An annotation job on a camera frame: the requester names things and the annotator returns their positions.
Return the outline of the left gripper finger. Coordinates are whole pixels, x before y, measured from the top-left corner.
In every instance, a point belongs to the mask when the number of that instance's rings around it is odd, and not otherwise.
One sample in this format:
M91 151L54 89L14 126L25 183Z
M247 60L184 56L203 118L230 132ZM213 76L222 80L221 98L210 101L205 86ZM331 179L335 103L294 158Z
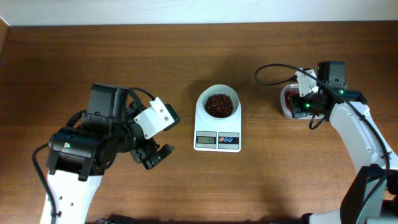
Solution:
M157 166L161 161L163 161L168 155L172 153L175 149L174 146L170 144L165 144L158 151L153 152L147 158L144 159L143 165L146 170L151 170Z
M180 122L180 118L179 118L177 112L172 108L172 106L170 104L165 104L165 108L167 109L169 116L164 116L164 121L170 121L170 122L172 121L172 123L170 123L164 129L164 131L168 131Z

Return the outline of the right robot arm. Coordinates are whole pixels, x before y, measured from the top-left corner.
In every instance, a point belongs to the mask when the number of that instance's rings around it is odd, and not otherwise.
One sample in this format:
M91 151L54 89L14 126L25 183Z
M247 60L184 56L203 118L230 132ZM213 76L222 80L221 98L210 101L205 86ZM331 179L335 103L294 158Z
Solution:
M374 123L360 91L348 90L345 63L320 62L316 71L296 68L298 95L290 100L293 119L327 121L342 138L356 177L340 208L308 213L302 223L397 223L397 155Z

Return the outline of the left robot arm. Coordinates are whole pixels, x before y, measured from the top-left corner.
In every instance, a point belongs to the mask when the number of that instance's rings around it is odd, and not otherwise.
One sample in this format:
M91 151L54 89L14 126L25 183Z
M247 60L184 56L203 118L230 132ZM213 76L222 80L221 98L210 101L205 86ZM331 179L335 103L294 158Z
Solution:
M118 154L153 169L174 147L154 136L179 123L170 104L150 97L148 107L138 88L94 84L86 110L36 149L32 162L46 191L41 223L84 223L104 173Z

